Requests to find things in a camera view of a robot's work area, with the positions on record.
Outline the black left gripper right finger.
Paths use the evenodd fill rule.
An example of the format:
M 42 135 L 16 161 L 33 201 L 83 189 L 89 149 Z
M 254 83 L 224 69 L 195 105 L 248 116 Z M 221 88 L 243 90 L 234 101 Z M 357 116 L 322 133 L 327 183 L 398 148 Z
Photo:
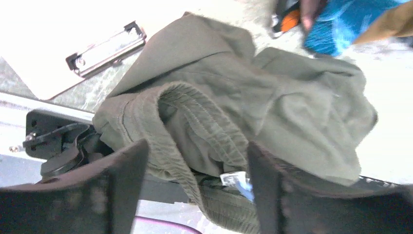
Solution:
M 247 157 L 263 234 L 410 234 L 413 187 L 361 176 L 342 186 L 249 143 Z

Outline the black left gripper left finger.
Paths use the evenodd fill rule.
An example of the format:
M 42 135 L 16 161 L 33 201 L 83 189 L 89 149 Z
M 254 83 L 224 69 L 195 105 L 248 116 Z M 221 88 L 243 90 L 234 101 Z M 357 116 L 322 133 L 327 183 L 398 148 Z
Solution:
M 130 233 L 148 155 L 142 139 L 43 182 L 1 188 L 1 233 Z

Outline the olive green shorts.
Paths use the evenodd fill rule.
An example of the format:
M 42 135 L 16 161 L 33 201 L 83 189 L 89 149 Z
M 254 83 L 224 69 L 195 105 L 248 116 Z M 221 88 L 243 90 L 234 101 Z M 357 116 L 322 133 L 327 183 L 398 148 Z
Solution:
M 93 125 L 113 150 L 147 139 L 150 174 L 176 180 L 214 224 L 257 234 L 253 203 L 220 175 L 248 171 L 256 141 L 313 175 L 355 183 L 356 147 L 377 122 L 365 83 L 351 63 L 256 53 L 247 30 L 186 13 L 149 39 Z

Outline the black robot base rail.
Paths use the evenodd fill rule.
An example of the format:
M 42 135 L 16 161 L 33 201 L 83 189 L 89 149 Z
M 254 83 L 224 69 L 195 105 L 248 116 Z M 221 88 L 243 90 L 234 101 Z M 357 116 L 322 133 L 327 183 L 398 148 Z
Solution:
M 23 147 L 34 158 L 44 159 L 40 174 L 51 177 L 94 162 L 113 152 L 100 141 L 100 135 L 85 120 L 42 109 L 26 115 L 26 140 Z M 399 184 L 361 176 L 352 187 L 381 190 Z M 141 192 L 143 200 L 170 203 L 189 203 L 188 196 L 174 180 L 165 181 L 146 175 Z

